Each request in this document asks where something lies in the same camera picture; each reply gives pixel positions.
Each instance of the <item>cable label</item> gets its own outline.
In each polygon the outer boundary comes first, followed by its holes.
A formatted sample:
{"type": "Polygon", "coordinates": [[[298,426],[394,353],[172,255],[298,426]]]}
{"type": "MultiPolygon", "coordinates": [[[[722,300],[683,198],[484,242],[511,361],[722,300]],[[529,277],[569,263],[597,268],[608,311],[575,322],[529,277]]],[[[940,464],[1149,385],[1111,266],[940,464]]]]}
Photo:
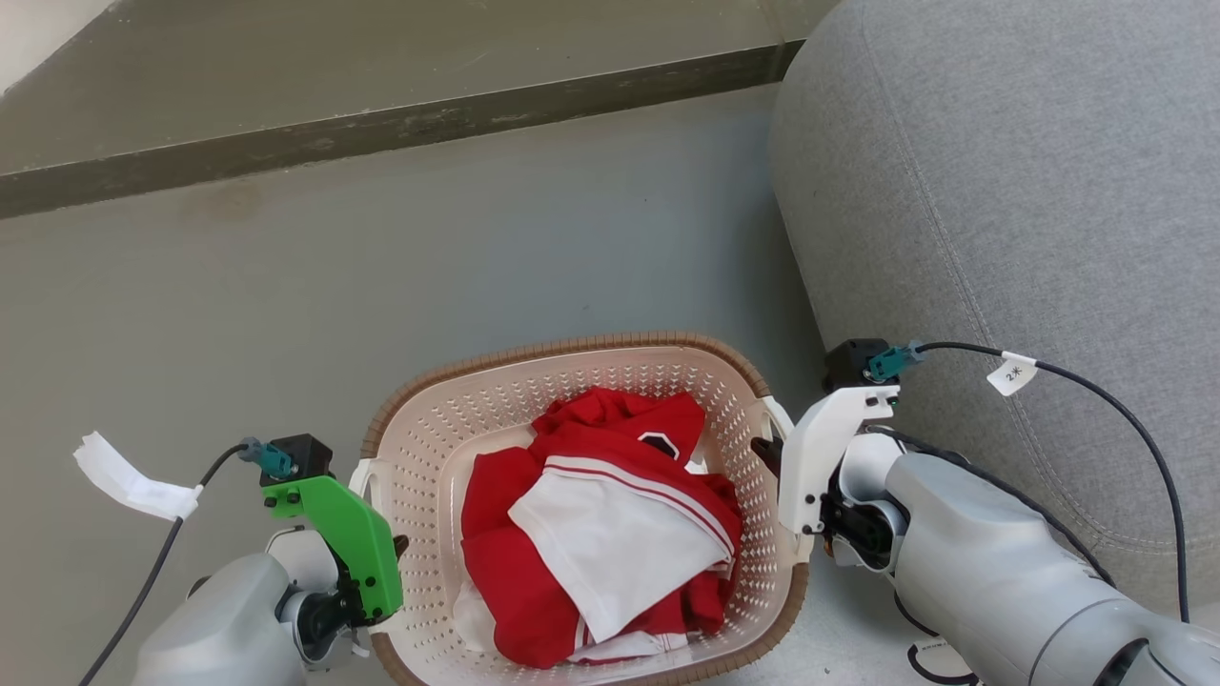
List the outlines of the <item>cable label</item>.
{"type": "Polygon", "coordinates": [[[987,375],[987,381],[1005,398],[1016,393],[1038,374],[1037,360],[1004,350],[1004,364],[987,375]]]}
{"type": "Polygon", "coordinates": [[[179,516],[187,519],[199,507],[203,486],[187,488],[152,481],[96,431],[82,438],[81,447],[72,455],[94,486],[128,508],[173,521],[179,516]]]}

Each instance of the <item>plastic basket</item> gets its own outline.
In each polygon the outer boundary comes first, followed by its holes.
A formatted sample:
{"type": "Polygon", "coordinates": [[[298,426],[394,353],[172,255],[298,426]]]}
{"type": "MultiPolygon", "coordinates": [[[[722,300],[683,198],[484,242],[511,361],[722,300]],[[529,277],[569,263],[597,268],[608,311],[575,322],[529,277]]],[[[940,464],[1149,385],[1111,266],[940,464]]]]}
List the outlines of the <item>plastic basket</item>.
{"type": "Polygon", "coordinates": [[[405,604],[373,629],[386,670],[403,686],[678,685],[747,665],[773,648],[800,610],[809,543],[776,524],[777,485],[750,438],[792,422],[742,355],[705,336],[604,336],[520,348],[450,365],[400,388],[368,427],[351,488],[411,544],[399,561],[405,604]],[[516,665],[466,649],[450,609],[462,581],[461,507],[475,457],[532,438],[556,398],[603,386],[664,397],[689,392],[708,415],[697,450],[737,487],[744,515],[737,588],[715,636],[661,655],[604,665],[516,665]]]}

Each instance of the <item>sofa cushion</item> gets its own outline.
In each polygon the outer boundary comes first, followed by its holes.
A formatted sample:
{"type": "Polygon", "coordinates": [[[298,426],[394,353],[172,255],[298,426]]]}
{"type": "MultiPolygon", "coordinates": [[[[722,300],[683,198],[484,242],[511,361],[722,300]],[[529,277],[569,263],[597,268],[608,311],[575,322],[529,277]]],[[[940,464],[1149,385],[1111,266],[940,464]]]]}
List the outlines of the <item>sofa cushion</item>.
{"type": "MultiPolygon", "coordinates": [[[[1191,598],[1220,599],[1220,7],[845,0],[797,56],[776,193],[827,345],[950,339],[1102,385],[1158,439],[1191,598]]],[[[1176,614],[1165,487],[1136,432],[1038,375],[938,350],[898,426],[1022,488],[1176,614]]]]}

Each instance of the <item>cable connector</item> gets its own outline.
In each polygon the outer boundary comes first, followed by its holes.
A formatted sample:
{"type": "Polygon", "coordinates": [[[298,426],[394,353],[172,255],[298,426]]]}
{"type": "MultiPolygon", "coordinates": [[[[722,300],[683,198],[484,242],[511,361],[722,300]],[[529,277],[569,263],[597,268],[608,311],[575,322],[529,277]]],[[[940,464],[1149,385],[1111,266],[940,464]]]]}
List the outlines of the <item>cable connector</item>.
{"type": "Polygon", "coordinates": [[[276,480],[284,480],[293,475],[295,465],[293,465],[293,459],[288,457],[288,453],[271,443],[262,443],[257,438],[243,438],[242,443],[248,446],[245,450],[237,454],[242,461],[259,465],[262,474],[276,480]]]}
{"type": "Polygon", "coordinates": [[[884,383],[902,374],[906,367],[915,366],[927,356],[916,352],[922,345],[919,341],[911,341],[905,348],[893,347],[884,353],[869,360],[869,369],[865,376],[874,383],[884,383]]]}

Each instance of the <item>striped trim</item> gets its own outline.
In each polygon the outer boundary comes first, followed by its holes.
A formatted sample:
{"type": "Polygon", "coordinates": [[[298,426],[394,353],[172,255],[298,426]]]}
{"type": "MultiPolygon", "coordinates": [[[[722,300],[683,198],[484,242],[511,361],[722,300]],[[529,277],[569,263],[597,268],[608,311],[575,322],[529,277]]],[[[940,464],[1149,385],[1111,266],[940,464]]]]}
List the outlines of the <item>striped trim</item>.
{"type": "Polygon", "coordinates": [[[665,503],[686,515],[687,519],[699,525],[711,538],[720,543],[726,558],[731,559],[736,553],[732,538],[730,538],[728,532],[725,531],[720,520],[708,511],[708,508],[702,503],[672,486],[643,478],[605,460],[593,458],[551,455],[547,458],[547,466],[543,469],[543,472],[548,471],[556,476],[611,481],[626,486],[645,498],[665,503]]]}

